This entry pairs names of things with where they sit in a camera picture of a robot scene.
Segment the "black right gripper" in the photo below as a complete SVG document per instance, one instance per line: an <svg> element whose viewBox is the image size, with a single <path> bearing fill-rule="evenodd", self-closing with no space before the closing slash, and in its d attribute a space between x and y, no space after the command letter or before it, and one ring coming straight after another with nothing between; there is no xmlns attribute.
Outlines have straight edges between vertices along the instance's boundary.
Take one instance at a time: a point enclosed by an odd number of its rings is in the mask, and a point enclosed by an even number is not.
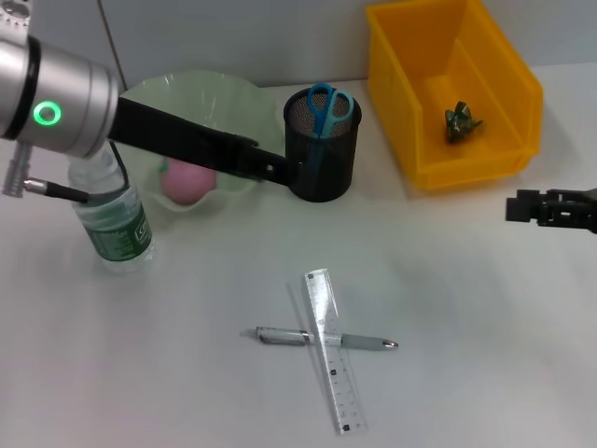
<svg viewBox="0 0 597 448"><path fill-rule="evenodd" d="M508 198L506 221L540 227L590 230L597 233L597 188L587 191L569 189L518 189Z"/></svg>

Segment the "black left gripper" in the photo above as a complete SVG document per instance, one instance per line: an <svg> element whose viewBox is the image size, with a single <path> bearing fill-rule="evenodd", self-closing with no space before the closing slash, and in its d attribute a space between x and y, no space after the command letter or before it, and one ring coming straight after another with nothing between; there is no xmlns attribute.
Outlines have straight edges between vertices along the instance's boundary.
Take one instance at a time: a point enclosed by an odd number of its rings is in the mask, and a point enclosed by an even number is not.
<svg viewBox="0 0 597 448"><path fill-rule="evenodd" d="M299 181L302 163L271 153L257 142L180 119L135 101L118 99L109 138L166 158L287 188ZM247 155L253 149L253 168Z"/></svg>

